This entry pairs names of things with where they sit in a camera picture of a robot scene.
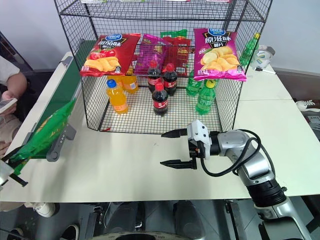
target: blue bottle cap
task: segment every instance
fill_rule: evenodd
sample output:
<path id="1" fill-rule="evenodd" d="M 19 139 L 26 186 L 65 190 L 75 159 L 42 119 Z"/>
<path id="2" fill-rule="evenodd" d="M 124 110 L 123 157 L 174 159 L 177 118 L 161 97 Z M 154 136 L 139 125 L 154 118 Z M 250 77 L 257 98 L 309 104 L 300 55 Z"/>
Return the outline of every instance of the blue bottle cap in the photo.
<path id="1" fill-rule="evenodd" d="M 116 83 L 115 80 L 110 79 L 110 80 L 106 81 L 106 85 L 107 85 L 109 88 L 114 88 L 114 87 L 117 86 L 117 83 Z"/>

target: green soda bottle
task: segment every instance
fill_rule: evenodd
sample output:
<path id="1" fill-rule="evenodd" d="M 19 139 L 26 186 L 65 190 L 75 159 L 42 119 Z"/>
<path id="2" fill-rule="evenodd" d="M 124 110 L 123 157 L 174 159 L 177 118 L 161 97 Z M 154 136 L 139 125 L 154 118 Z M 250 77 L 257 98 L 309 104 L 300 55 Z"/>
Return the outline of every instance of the green soda bottle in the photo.
<path id="1" fill-rule="evenodd" d="M 216 81 L 208 79 L 204 87 L 200 90 L 198 96 L 198 103 L 195 106 L 195 110 L 200 114 L 207 114 L 211 110 L 211 105 L 216 98 L 215 90 Z"/>
<path id="2" fill-rule="evenodd" d="M 188 85 L 186 86 L 186 94 L 192 97 L 197 95 L 202 85 L 202 81 L 195 81 L 193 76 L 194 71 L 192 70 L 192 72 L 190 72 L 190 77 L 188 78 Z"/>
<path id="3" fill-rule="evenodd" d="M 251 55 L 254 53 L 255 50 L 259 48 L 259 45 L 256 43 L 259 41 L 260 33 L 254 34 L 253 38 L 245 45 L 245 49 L 242 52 L 239 62 L 242 66 L 246 67 L 250 63 Z"/>

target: smartphone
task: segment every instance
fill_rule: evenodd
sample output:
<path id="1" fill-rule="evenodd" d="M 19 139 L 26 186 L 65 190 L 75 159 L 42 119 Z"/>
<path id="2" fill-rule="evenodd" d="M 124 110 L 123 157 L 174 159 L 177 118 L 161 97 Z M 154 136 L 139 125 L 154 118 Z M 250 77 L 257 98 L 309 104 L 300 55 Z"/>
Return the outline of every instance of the smartphone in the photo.
<path id="1" fill-rule="evenodd" d="M 10 108 L 13 104 L 15 104 L 18 100 L 16 98 L 11 98 L 9 100 L 0 101 L 0 114 L 2 114 L 5 110 Z"/>

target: white shirt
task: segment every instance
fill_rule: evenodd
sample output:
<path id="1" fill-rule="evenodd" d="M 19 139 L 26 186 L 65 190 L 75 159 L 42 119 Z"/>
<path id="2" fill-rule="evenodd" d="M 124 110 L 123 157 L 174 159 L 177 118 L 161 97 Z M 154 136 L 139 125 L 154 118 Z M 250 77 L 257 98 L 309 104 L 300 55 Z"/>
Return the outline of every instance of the white shirt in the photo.
<path id="1" fill-rule="evenodd" d="M 7 86 L 8 78 L 10 78 L 12 75 L 18 74 L 19 72 L 19 68 L 0 56 L 0 84 Z"/>

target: wire mesh shelf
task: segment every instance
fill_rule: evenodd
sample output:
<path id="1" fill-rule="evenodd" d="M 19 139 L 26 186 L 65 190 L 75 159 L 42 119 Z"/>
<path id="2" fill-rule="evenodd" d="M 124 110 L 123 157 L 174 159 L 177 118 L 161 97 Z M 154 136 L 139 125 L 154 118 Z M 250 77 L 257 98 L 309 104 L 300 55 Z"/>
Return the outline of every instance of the wire mesh shelf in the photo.
<path id="1" fill-rule="evenodd" d="M 128 94 L 129 112 L 113 112 L 106 94 L 106 76 L 83 77 L 82 93 L 87 126 L 96 131 L 160 134 L 185 128 L 200 119 L 213 131 L 233 128 L 242 82 L 222 79 L 216 87 L 216 99 L 208 115 L 195 111 L 196 97 L 186 95 L 187 77 L 194 66 L 195 28 L 216 28 L 237 32 L 235 41 L 238 57 L 255 33 L 262 33 L 272 0 L 232 0 L 231 3 L 191 0 L 176 2 L 145 0 L 144 2 L 81 3 L 80 0 L 54 0 L 75 62 L 81 69 L 100 35 L 140 33 L 135 49 L 139 55 L 143 34 L 161 37 L 161 32 L 187 30 L 189 57 L 186 75 L 178 78 L 179 87 L 169 98 L 169 112 L 164 117 L 153 113 L 151 93 L 146 87 L 145 74 L 138 74 L 140 89 Z"/>

